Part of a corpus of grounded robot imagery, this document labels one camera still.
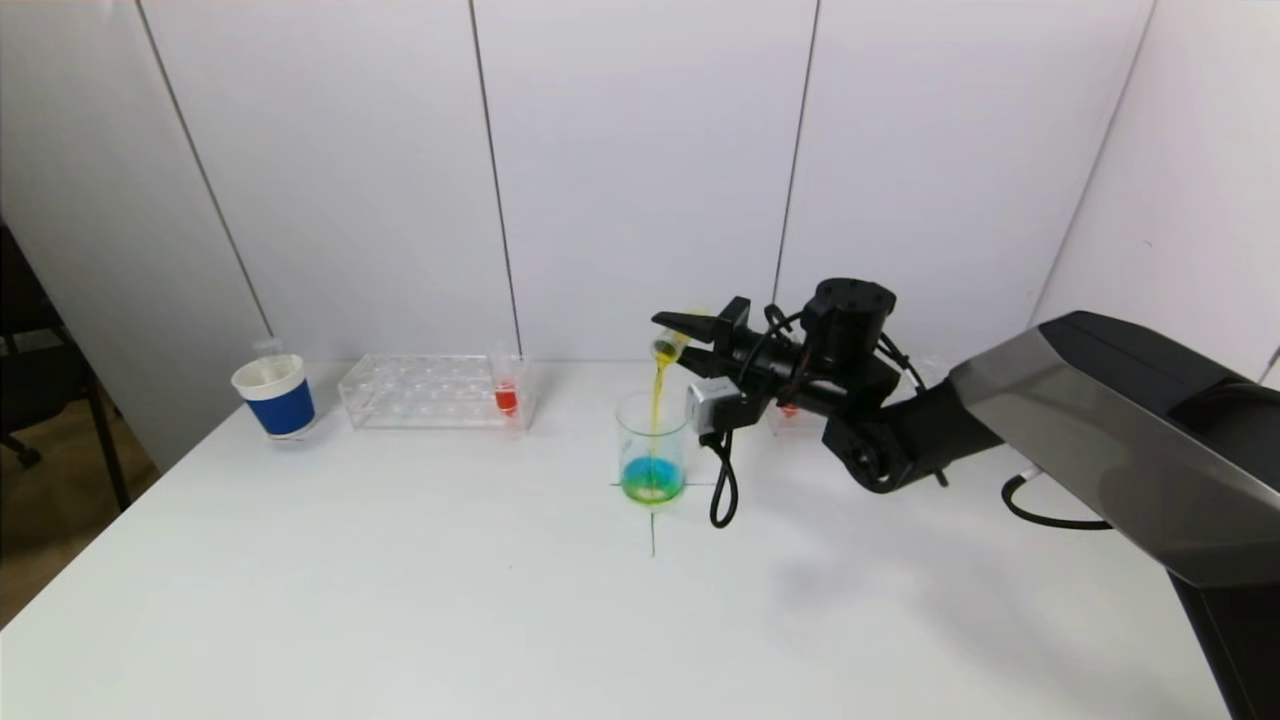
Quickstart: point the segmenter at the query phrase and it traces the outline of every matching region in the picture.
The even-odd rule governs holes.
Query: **chair leg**
[[[13,436],[0,436],[0,445],[4,445],[9,450],[17,452],[18,462],[22,462],[23,468],[31,468],[41,460],[40,451],[35,447],[23,445],[22,441]]]
[[[120,470],[120,459],[115,455],[115,441],[111,439],[111,427],[108,425],[106,410],[102,407],[102,396],[97,387],[97,377],[88,374],[88,409],[93,414],[93,428],[97,429],[97,442],[102,446],[102,459],[106,460],[106,474],[111,478],[111,491],[115,492],[115,502],[120,506],[120,512],[129,509],[129,491],[124,487],[124,471]]]

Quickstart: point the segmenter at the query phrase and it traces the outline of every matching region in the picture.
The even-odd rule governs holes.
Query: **red liquid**
[[[498,389],[493,391],[493,398],[503,415],[508,418],[516,415],[516,405],[520,404],[520,400],[516,398],[516,386],[512,383],[498,383]]]

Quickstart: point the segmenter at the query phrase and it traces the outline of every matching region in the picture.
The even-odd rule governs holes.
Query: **paper cup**
[[[297,355],[259,357],[236,370],[232,384],[271,437],[300,433],[315,420],[311,388]]]

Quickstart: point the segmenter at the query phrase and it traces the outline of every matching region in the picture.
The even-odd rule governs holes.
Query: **black chair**
[[[0,443],[17,452],[24,468],[40,462],[40,452],[10,433],[55,418],[68,402],[87,397],[111,491],[123,512],[129,506],[129,493],[124,487],[124,473],[115,454],[97,377],[63,328],[58,310],[45,295],[9,228],[3,225],[0,263],[0,333],[9,351],[0,357]],[[35,331],[50,331],[60,345],[18,352],[14,336]]]

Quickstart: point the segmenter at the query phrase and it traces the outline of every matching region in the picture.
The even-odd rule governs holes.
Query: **wooden floor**
[[[123,419],[111,434],[136,500],[160,473]],[[0,628],[119,516],[87,400],[14,437],[44,460],[23,468],[0,450]]]

